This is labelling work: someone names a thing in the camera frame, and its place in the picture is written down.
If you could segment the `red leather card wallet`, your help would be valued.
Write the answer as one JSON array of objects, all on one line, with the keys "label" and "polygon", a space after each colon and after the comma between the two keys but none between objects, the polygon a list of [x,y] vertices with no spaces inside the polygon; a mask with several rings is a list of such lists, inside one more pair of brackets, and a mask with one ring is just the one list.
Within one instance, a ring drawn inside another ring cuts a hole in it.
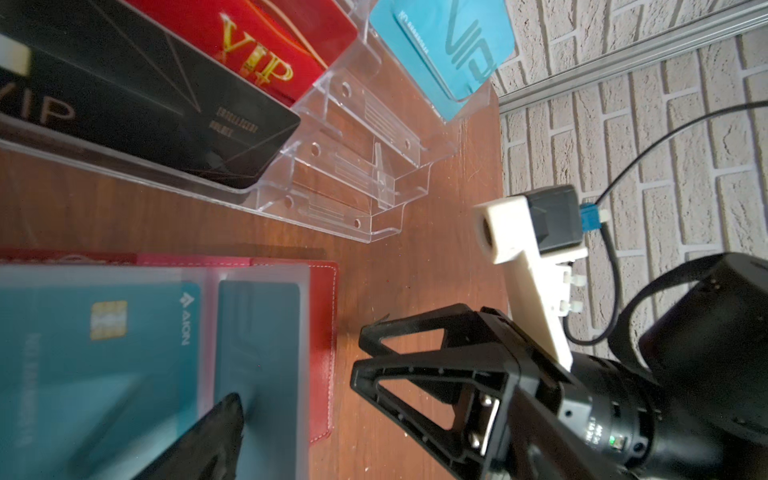
[{"label": "red leather card wallet", "polygon": [[337,333],[338,264],[332,261],[267,257],[180,256],[168,254],[74,253],[57,250],[1,250],[1,262],[107,264],[142,267],[234,267],[300,264],[310,270],[309,436],[315,444],[334,428],[334,372]]}]

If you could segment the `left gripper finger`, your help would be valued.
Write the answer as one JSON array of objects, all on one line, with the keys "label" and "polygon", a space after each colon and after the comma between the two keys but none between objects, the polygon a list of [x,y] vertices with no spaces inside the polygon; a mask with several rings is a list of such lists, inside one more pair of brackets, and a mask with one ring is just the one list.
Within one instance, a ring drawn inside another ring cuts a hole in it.
[{"label": "left gripper finger", "polygon": [[241,398],[233,392],[134,479],[235,479],[243,430]]}]

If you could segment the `clear acrylic card display stand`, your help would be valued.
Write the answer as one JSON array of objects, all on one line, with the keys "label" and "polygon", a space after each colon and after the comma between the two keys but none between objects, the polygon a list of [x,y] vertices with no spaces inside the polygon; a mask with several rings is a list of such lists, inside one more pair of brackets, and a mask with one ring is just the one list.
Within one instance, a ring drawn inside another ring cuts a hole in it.
[{"label": "clear acrylic card display stand", "polygon": [[[165,28],[200,53],[194,45]],[[433,165],[458,152],[443,120],[369,22],[371,1],[335,1],[356,41],[300,100],[300,119],[258,181],[233,190],[5,116],[1,145],[252,214],[370,243],[398,234],[405,207],[428,194]]]}]

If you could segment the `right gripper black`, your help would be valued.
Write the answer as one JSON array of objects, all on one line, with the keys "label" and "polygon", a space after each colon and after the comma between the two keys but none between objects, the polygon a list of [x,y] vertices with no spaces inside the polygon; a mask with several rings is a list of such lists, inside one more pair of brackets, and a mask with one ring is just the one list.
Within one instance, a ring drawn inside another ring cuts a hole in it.
[{"label": "right gripper black", "polygon": [[[472,360],[478,325],[485,330],[478,339],[482,347],[498,343],[508,354]],[[439,350],[398,353],[383,343],[437,330],[444,331]],[[362,328],[359,347],[372,358],[354,364],[351,388],[456,479],[485,478],[493,460],[513,465],[512,445],[522,431],[511,420],[543,429],[535,414],[511,412],[515,390],[531,394],[556,424],[531,451],[541,476],[554,464],[544,451],[564,453],[566,432],[622,473],[660,474],[654,453],[660,444],[659,386],[617,362],[581,353],[565,369],[498,310],[454,304],[380,321]]]}]

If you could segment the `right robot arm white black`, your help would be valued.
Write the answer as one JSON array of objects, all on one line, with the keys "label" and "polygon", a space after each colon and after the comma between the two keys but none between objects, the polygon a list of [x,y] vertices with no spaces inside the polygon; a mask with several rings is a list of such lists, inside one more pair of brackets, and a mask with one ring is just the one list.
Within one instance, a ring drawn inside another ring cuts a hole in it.
[{"label": "right robot arm white black", "polygon": [[559,365],[464,304],[362,329],[352,389],[458,479],[763,479],[767,263],[687,262]]}]

